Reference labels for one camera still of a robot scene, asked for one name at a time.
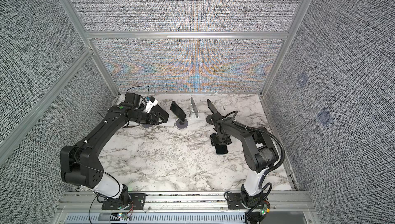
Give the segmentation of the large black phone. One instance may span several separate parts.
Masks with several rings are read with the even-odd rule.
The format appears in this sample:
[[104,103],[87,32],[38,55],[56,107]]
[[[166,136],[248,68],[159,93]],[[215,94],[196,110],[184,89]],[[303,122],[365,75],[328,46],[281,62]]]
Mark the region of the large black phone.
[[225,155],[228,153],[227,145],[215,145],[216,154],[218,155]]

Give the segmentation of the silver metal phone stand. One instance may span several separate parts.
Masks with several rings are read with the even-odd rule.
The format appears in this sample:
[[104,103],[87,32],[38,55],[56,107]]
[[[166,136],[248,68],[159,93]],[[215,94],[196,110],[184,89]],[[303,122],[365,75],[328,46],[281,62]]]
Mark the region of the silver metal phone stand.
[[190,103],[191,103],[191,112],[190,112],[190,115],[189,115],[190,121],[202,121],[202,120],[205,120],[205,113],[204,112],[199,112],[193,97],[190,98]]

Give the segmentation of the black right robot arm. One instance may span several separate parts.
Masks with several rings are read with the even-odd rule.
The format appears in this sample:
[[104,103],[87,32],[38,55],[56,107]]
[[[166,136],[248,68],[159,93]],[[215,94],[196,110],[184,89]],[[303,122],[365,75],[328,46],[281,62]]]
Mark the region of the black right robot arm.
[[269,172],[279,168],[285,160],[285,148],[265,127],[252,127],[220,113],[209,115],[206,122],[214,126],[211,145],[218,155],[227,154],[231,137],[242,144],[245,162],[250,169],[241,187],[241,202],[247,208],[256,206],[264,196],[262,185]]

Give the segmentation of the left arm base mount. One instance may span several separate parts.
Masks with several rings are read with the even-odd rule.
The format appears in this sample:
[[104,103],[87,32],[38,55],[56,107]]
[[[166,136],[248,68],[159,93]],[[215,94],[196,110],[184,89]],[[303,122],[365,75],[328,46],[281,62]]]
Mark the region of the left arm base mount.
[[102,210],[143,210],[147,194],[129,193],[129,197],[122,193],[119,198],[106,198],[102,201]]

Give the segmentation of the black fabric phone stand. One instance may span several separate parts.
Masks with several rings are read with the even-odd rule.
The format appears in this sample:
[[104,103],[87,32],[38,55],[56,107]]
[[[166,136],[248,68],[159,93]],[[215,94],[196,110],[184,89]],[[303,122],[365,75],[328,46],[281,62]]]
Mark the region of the black fabric phone stand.
[[209,99],[207,100],[207,106],[212,114],[206,117],[206,122],[210,125],[214,125],[217,120],[221,119],[221,115]]

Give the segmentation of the aluminium front rail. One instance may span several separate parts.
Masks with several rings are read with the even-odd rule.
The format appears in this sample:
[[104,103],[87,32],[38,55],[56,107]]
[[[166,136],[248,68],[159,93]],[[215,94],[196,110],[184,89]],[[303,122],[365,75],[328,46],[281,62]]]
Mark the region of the aluminium front rail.
[[131,192],[147,194],[143,210],[102,210],[90,192],[65,193],[54,224],[243,224],[247,217],[262,224],[319,224],[309,194],[272,191],[270,211],[230,210],[223,191]]

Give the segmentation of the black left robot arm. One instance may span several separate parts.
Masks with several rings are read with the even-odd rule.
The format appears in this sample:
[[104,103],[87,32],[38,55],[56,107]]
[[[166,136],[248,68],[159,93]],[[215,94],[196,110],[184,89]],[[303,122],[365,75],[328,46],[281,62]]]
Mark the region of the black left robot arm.
[[62,181],[85,186],[118,209],[128,208],[130,195],[126,185],[106,173],[98,159],[113,135],[129,122],[159,125],[168,121],[168,113],[154,97],[145,100],[141,95],[127,93],[125,100],[112,106],[103,120],[74,146],[60,151]]

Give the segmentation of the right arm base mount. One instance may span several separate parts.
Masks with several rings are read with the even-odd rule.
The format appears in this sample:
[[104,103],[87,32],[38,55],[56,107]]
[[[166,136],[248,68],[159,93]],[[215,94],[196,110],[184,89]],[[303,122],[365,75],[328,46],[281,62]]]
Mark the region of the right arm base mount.
[[263,199],[264,193],[261,192],[255,196],[248,196],[246,193],[236,193],[226,191],[224,198],[230,210],[259,210],[261,215],[265,216],[270,211],[270,203],[268,199]]

